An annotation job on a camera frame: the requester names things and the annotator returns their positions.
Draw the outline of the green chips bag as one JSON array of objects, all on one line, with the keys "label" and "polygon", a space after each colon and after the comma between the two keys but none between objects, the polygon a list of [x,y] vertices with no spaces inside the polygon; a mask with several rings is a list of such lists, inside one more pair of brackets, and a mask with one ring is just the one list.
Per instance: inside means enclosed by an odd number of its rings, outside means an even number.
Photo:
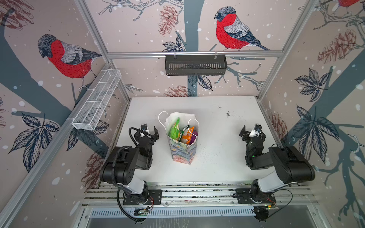
[{"label": "green chips bag", "polygon": [[173,126],[171,127],[170,132],[168,134],[168,136],[171,139],[176,140],[176,141],[180,140],[180,135],[181,135],[179,123],[180,123],[180,118],[178,118],[176,120],[176,122],[173,124]]}]

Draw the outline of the orange Fox's candy bag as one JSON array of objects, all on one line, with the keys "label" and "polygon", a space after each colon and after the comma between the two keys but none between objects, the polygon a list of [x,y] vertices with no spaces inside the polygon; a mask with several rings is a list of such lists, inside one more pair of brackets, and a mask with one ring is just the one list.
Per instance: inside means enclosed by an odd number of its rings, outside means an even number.
[{"label": "orange Fox's candy bag", "polygon": [[190,140],[191,140],[194,128],[195,128],[194,126],[192,126],[192,127],[189,126],[189,134],[187,136],[183,137],[183,139],[180,142],[185,143],[185,144],[190,144]]}]

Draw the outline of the floral paper gift bag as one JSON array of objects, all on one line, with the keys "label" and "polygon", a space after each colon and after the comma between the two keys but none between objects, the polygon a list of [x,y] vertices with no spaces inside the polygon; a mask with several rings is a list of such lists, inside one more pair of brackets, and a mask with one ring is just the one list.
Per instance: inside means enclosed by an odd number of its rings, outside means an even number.
[{"label": "floral paper gift bag", "polygon": [[171,127],[176,122],[176,120],[180,118],[180,131],[185,126],[194,126],[194,131],[197,131],[199,134],[199,121],[196,119],[194,114],[186,114],[186,113],[167,113],[166,111],[162,111],[158,115],[159,123],[162,125],[162,127],[165,130],[165,134],[167,136],[168,144],[171,150],[172,159],[175,162],[185,163],[185,164],[191,164],[193,162],[193,159],[196,154],[197,150],[197,141],[198,136],[193,144],[185,144],[180,141],[176,141],[171,139],[168,134],[170,132]]}]

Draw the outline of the purple snack bag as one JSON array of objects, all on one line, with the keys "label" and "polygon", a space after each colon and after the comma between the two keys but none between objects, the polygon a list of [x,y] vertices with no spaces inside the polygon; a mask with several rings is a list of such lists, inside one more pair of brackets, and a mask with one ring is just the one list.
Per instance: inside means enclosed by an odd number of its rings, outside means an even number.
[{"label": "purple snack bag", "polygon": [[197,131],[193,131],[193,134],[192,134],[192,137],[191,137],[191,140],[190,140],[190,145],[195,142],[197,136],[198,136],[198,132]]}]

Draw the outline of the green yellow Fox's candy bag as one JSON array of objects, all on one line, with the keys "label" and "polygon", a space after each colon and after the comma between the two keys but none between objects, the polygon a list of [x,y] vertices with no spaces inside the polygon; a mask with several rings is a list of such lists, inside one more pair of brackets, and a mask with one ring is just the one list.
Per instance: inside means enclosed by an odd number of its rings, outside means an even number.
[{"label": "green yellow Fox's candy bag", "polygon": [[183,137],[187,136],[189,134],[189,126],[185,126],[181,132],[180,132],[180,136],[179,136],[179,141],[181,141],[183,139]]}]

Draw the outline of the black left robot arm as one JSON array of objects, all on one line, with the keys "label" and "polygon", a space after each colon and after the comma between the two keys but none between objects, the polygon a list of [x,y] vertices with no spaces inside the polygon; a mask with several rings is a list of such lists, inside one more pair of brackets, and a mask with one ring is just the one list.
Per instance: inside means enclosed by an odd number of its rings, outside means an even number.
[{"label": "black left robot arm", "polygon": [[149,170],[153,161],[153,145],[159,139],[155,128],[150,134],[146,124],[131,127],[128,134],[134,146],[116,146],[104,162],[99,178],[123,193],[123,205],[153,206],[161,191],[151,191],[147,182],[135,175],[135,170]]}]

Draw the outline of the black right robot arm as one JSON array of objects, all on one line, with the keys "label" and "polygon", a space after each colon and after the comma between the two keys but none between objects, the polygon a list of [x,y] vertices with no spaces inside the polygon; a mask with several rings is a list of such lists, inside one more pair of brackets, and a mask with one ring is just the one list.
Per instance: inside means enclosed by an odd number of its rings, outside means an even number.
[{"label": "black right robot arm", "polygon": [[239,137],[246,142],[245,161],[251,170],[275,168],[267,176],[252,182],[248,195],[253,202],[273,201],[275,191],[315,179],[314,168],[294,146],[281,148],[273,145],[264,153],[266,135],[260,124],[250,132],[244,126]]}]

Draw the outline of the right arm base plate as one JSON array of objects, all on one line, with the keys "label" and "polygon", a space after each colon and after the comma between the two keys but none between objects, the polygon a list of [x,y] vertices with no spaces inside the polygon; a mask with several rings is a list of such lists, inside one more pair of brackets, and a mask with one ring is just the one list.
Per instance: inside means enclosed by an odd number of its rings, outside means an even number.
[{"label": "right arm base plate", "polygon": [[264,193],[258,191],[257,193],[254,190],[244,188],[244,189],[236,189],[235,193],[232,195],[237,199],[239,204],[275,204],[276,199],[273,193]]}]

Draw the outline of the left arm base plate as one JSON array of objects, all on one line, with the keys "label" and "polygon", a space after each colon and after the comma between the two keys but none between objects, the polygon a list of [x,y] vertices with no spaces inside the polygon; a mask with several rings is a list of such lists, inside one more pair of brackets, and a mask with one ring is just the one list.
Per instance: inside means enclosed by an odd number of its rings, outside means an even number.
[{"label": "left arm base plate", "polygon": [[162,190],[148,190],[142,194],[126,194],[123,199],[124,206],[160,205]]}]

